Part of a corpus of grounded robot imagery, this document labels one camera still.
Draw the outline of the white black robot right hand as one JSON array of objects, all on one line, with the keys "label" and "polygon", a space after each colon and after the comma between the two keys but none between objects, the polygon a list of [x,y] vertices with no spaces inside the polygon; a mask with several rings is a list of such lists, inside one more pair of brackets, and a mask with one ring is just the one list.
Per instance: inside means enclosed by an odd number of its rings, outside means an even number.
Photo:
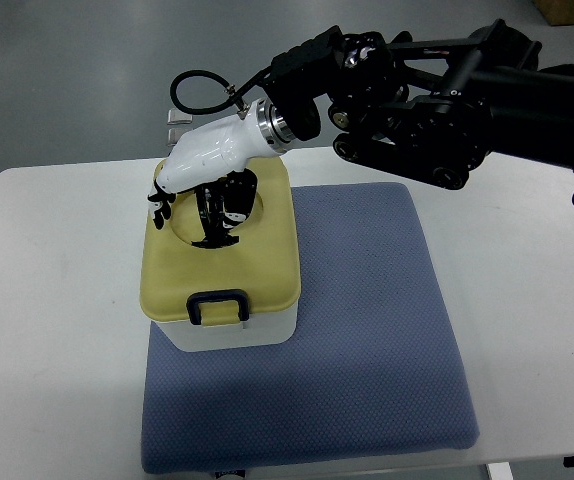
[{"label": "white black robot right hand", "polygon": [[149,216],[157,229],[171,218],[176,196],[243,171],[252,158],[285,153],[296,136],[270,100],[251,103],[244,114],[210,122],[184,134],[156,175],[148,195]]}]

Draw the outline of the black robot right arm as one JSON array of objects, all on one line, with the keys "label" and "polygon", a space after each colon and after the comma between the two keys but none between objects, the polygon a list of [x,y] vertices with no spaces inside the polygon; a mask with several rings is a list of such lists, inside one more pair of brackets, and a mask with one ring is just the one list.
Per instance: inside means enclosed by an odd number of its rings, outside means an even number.
[{"label": "black robot right arm", "polygon": [[574,64],[540,68],[540,48],[500,20],[423,42],[332,27],[248,81],[262,98],[249,103],[243,88],[228,89],[237,113],[174,147],[149,194],[150,216],[162,227],[176,196],[196,189],[210,232],[241,223],[256,188],[247,162],[317,137],[320,96],[339,131],[334,151],[351,163],[449,190],[492,152],[574,172]]}]

